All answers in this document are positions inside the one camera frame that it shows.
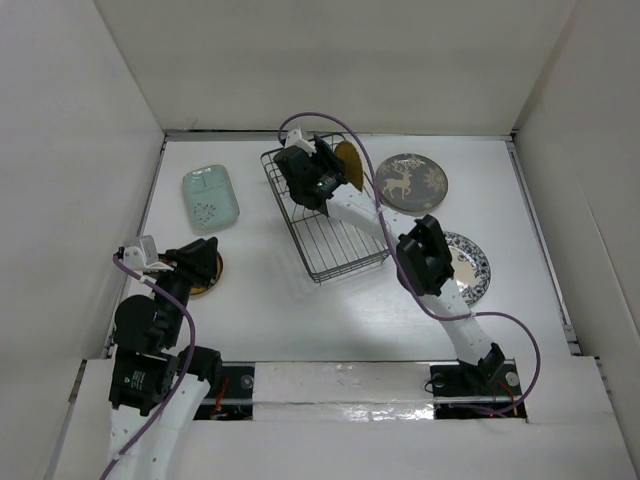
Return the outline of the yellow brown patterned plate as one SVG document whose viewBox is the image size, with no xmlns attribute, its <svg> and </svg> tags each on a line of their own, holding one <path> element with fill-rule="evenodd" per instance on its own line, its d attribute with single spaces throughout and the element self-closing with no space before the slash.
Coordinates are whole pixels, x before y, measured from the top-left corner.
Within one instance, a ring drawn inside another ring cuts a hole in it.
<svg viewBox="0 0 640 480">
<path fill-rule="evenodd" d="M 220 277 L 222 276 L 223 269 L 224 269 L 224 261 L 223 261 L 223 258 L 222 258 L 220 253 L 218 253 L 217 256 L 216 256 L 216 267 L 217 267 L 216 274 L 209 281 L 209 283 L 207 285 L 205 285 L 205 286 L 194 286 L 194 287 L 191 288 L 191 291 L 190 291 L 190 296 L 191 297 L 201 296 L 201 295 L 207 293 L 220 280 Z"/>
</svg>

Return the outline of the yellow woven round plate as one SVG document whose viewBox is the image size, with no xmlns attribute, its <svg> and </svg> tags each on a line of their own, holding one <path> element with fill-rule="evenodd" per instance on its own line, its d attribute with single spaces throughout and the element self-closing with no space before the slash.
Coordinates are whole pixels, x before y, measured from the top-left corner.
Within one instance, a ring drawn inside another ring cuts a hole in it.
<svg viewBox="0 0 640 480">
<path fill-rule="evenodd" d="M 364 188 L 364 171 L 356 146 L 347 140 L 343 140 L 336 145 L 334 153 L 344 164 L 347 181 L 357 191 L 362 192 Z"/>
</svg>

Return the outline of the light green rectangular plate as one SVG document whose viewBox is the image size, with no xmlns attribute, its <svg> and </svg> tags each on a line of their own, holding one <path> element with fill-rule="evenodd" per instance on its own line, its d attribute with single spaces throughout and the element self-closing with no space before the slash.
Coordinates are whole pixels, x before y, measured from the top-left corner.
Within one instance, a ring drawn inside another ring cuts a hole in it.
<svg viewBox="0 0 640 480">
<path fill-rule="evenodd" d="M 235 223 L 240 208 L 227 169 L 210 165 L 187 173 L 182 194 L 195 230 L 218 230 Z"/>
</svg>

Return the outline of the grey reindeer plate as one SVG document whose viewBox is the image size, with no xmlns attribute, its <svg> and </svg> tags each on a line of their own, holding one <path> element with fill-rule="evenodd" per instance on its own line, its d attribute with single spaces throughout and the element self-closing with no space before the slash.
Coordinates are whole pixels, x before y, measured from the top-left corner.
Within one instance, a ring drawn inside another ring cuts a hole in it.
<svg viewBox="0 0 640 480">
<path fill-rule="evenodd" d="M 396 154 L 385 159 L 376 170 L 375 185 L 385 205 L 406 213 L 432 210 L 449 190 L 443 168 L 417 153 Z"/>
</svg>

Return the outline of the blue floral white plate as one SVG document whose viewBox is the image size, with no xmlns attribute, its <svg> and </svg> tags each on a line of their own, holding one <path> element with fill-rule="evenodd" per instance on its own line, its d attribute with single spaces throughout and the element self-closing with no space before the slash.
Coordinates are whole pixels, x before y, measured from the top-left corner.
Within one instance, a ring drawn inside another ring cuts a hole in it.
<svg viewBox="0 0 640 480">
<path fill-rule="evenodd" d="M 471 239 L 445 231 L 444 237 L 452 256 L 454 278 L 466 304 L 476 304 L 487 293 L 491 267 L 484 251 Z"/>
</svg>

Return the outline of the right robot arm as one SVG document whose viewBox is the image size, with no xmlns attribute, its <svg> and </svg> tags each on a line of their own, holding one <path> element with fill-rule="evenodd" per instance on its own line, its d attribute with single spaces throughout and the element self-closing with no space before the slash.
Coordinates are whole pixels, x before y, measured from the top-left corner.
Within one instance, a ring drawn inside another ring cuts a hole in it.
<svg viewBox="0 0 640 480">
<path fill-rule="evenodd" d="M 479 397 L 501 379 L 505 356 L 482 329 L 460 293 L 444 232 L 431 215 L 403 219 L 388 211 L 378 190 L 365 190 L 372 169 L 360 141 L 330 146 L 299 128 L 281 139 L 274 162 L 298 205 L 349 224 L 385 244 L 400 284 L 425 313 L 438 320 L 456 354 L 466 396 Z"/>
</svg>

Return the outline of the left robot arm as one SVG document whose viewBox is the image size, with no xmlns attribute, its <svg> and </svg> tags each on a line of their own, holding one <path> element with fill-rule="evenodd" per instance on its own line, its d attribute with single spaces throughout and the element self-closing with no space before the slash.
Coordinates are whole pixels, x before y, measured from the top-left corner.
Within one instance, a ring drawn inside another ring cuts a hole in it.
<svg viewBox="0 0 640 480">
<path fill-rule="evenodd" d="M 219 351 L 190 339 L 171 353 L 183 326 L 193 330 L 190 298 L 219 280 L 218 240 L 199 238 L 160 253 L 151 236 L 127 241 L 114 265 L 150 288 L 117 306 L 109 388 L 109 462 L 104 479 L 172 479 L 187 432 L 205 397 L 222 387 Z"/>
</svg>

